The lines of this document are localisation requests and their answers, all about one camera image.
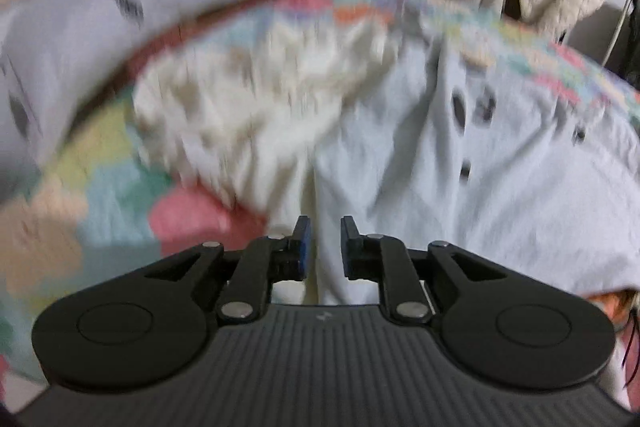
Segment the grey patterned pillow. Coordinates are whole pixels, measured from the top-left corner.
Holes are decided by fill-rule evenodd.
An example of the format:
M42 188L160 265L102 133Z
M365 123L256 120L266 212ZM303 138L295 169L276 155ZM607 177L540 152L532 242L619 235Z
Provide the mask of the grey patterned pillow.
M1 43L1 194L60 147L76 114L152 38L236 0L28 0Z

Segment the light blue garment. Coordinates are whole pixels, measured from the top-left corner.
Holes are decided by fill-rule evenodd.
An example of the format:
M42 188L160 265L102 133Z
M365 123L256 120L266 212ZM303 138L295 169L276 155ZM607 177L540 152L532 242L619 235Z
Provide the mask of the light blue garment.
M424 248L441 239L581 296L639 285L639 140L625 117L509 69L410 39L318 148L325 305L373 303L343 277L340 220Z

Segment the colourful floral bed sheet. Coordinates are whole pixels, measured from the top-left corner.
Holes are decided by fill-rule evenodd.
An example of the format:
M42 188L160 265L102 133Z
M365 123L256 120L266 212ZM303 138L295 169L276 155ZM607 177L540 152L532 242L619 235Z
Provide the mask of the colourful floral bed sheet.
M375 18L399 39L394 65L408 40L445 38L466 67L479 72L504 67L567 101L612 108L639 140L639 95L628 83L567 46L457 0L274 0L235 15L175 51L158 54L138 77L157 57L189 46L251 46L278 17L341 26ZM314 149L309 204L297 216L308 216L314 229L309 275L303 283L276 285L272 295L278 303L324 305L316 273L314 158L349 109L386 74L359 92ZM288 234L294 228L297 218L274 225L241 205L224 207L201 183L186 185L143 164L133 98L131 89L96 110L42 175L1 208L1 356L16 373L41 378L32 325L56 300L207 241L234 251L256 237Z

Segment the cream white garment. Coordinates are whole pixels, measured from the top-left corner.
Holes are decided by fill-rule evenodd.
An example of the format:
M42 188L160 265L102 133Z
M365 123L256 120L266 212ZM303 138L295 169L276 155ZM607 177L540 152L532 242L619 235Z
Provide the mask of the cream white garment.
M398 50L375 18L341 26L278 17L251 46L165 53L134 88L139 157L201 183L224 207L288 225L309 204L317 144Z

